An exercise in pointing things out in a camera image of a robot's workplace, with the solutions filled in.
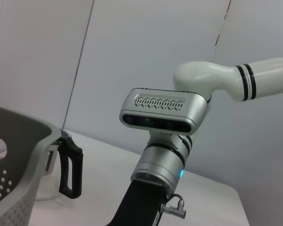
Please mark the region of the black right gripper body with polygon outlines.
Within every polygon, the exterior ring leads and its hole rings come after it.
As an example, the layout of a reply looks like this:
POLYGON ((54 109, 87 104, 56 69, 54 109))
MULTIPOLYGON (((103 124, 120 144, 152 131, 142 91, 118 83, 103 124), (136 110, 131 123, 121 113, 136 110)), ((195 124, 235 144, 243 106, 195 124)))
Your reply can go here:
POLYGON ((157 226, 160 208, 169 198, 159 185, 133 180, 109 226, 157 226))

